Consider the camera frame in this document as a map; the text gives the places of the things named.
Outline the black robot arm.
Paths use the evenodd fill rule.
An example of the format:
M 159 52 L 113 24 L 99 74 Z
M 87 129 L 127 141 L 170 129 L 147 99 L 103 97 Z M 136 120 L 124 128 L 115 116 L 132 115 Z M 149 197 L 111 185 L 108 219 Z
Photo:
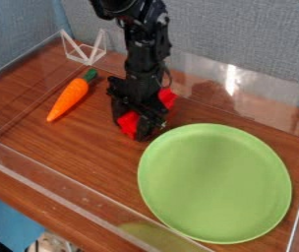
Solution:
M 88 0 L 103 20 L 116 20 L 124 31 L 125 78 L 108 77 L 112 120 L 135 141 L 144 141 L 166 126 L 168 105 L 160 100 L 172 44 L 170 16 L 163 0 Z

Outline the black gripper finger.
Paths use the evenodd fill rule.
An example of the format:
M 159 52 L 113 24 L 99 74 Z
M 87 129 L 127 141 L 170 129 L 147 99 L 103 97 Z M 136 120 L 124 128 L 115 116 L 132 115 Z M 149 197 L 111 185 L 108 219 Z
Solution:
M 135 140 L 143 142 L 156 130 L 161 130 L 167 125 L 166 116 L 159 114 L 141 114 L 136 122 Z
M 112 97 L 112 121 L 117 123 L 117 119 L 128 112 L 128 105 L 115 97 Z

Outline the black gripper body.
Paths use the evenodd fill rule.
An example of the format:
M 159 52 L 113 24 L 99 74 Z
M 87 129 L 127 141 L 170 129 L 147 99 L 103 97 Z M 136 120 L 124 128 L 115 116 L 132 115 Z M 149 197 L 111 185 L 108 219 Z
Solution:
M 172 78 L 170 69 L 164 61 L 159 61 L 153 68 L 145 71 L 135 71 L 125 66 L 125 78 L 108 77 L 108 95 L 123 101 L 131 108 L 133 105 L 149 105 L 151 100 L 161 89 L 167 89 L 172 83 L 163 85 L 163 77 Z

